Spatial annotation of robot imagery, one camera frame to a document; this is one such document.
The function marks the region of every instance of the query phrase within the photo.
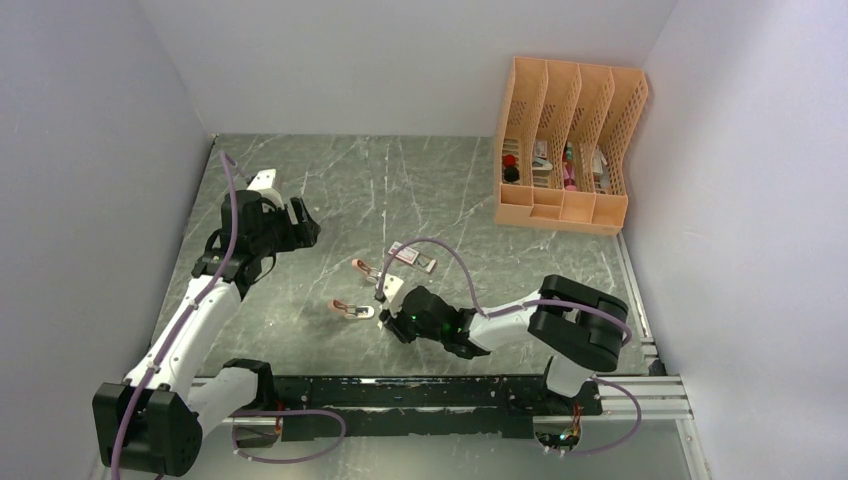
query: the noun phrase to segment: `orange desk organizer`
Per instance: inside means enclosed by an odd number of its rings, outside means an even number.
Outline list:
[[[615,235],[624,225],[622,163],[648,98],[642,70],[516,57],[495,137],[495,222]],[[536,140],[553,168],[532,169]],[[562,157],[572,144],[577,190],[563,185]],[[592,159],[607,160],[609,188],[596,189]],[[514,155],[520,178],[504,183],[502,159]]]

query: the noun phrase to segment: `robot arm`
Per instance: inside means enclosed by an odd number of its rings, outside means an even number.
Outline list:
[[[423,286],[409,289],[400,278],[387,274],[383,291],[381,326],[403,343],[417,338],[440,342],[445,350],[470,359],[489,355],[507,343],[541,340],[555,355],[545,372],[545,383],[554,393],[573,397],[594,372],[612,372],[618,364],[621,331],[606,319],[556,305],[524,307],[534,300],[564,300],[593,307],[624,322],[627,304],[604,292],[559,275],[545,277],[529,295],[484,315],[472,308],[454,308]],[[498,311],[507,311],[497,315]]]
[[[281,252],[315,245],[321,228],[303,201],[291,198],[285,205],[279,194],[275,170],[259,172],[246,190],[236,192],[238,231],[231,230],[229,196],[221,206],[222,228],[207,241],[203,255],[192,269],[188,291],[149,353],[120,384],[104,383],[92,401],[95,427],[103,464],[111,464],[115,438],[129,399],[151,367],[157,368],[133,412],[121,454],[121,467],[180,476],[197,458],[200,444],[221,421],[239,409],[276,409],[270,365],[253,360],[227,362],[203,387],[191,390],[192,380],[224,323],[232,318],[262,271],[262,259]],[[223,275],[203,298],[207,287],[235,242]],[[193,308],[179,334],[168,346],[161,363],[154,357],[165,348],[165,339],[176,328],[177,318]]]

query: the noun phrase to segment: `label tag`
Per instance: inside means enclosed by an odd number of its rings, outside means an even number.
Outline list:
[[[400,242],[393,243],[392,248],[389,249],[389,253],[395,253],[401,245],[403,244]],[[427,274],[433,273],[433,270],[436,268],[436,260],[434,258],[428,257],[412,247],[404,248],[395,258]]]

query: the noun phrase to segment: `marble tabletop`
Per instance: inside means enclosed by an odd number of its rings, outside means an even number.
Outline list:
[[[154,341],[177,310],[207,237],[220,228],[227,189],[218,161],[223,149],[248,172],[277,168],[283,196],[303,197],[322,231],[317,245],[281,254],[276,268],[251,288],[199,376],[216,375],[236,357],[267,361],[278,375],[542,373],[552,350],[541,342],[464,360],[428,340],[403,345],[376,319],[352,322],[327,308],[332,298],[376,308],[373,286],[354,272],[351,260],[378,265],[394,241],[419,236],[440,238],[460,252],[484,307],[527,295],[552,273],[626,301],[613,237],[495,225],[492,148],[490,138],[471,137],[219,136]],[[435,245],[419,247],[438,262],[431,275],[399,262],[392,273],[456,307],[470,306],[465,277],[452,257]],[[635,315],[627,322],[639,331]],[[647,372],[638,343],[623,348],[618,374]]]

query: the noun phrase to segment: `floor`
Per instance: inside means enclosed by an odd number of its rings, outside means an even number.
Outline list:
[[[587,448],[621,437],[628,422],[587,424]],[[250,453],[296,458],[320,451],[332,439],[281,442]],[[265,465],[233,455],[230,429],[216,428],[203,440],[197,462],[185,480],[494,480],[516,478],[689,480],[674,421],[642,423],[634,440],[605,455],[560,458],[545,455],[535,440],[505,440],[498,435],[351,437],[323,458],[295,465]],[[123,473],[124,480],[150,480],[150,474]]]
[[[552,352],[541,342],[469,361],[427,340],[403,345],[376,320],[350,322],[328,310],[331,298],[377,307],[373,287],[353,271],[351,260],[377,265],[394,241],[418,236],[455,246],[485,307],[530,293],[551,273],[628,298],[614,238],[494,224],[490,138],[222,135],[201,181],[154,340],[177,310],[207,237],[220,227],[226,192],[221,149],[248,172],[277,168],[283,196],[302,196],[322,233],[315,247],[282,254],[250,290],[200,376],[214,376],[235,357],[264,360],[275,374],[291,375],[541,373]],[[435,245],[420,250],[437,259],[432,275],[403,265],[392,273],[454,306],[469,306],[465,278],[452,258]],[[634,318],[628,324],[637,332]],[[617,373],[646,372],[639,342],[625,346]]]

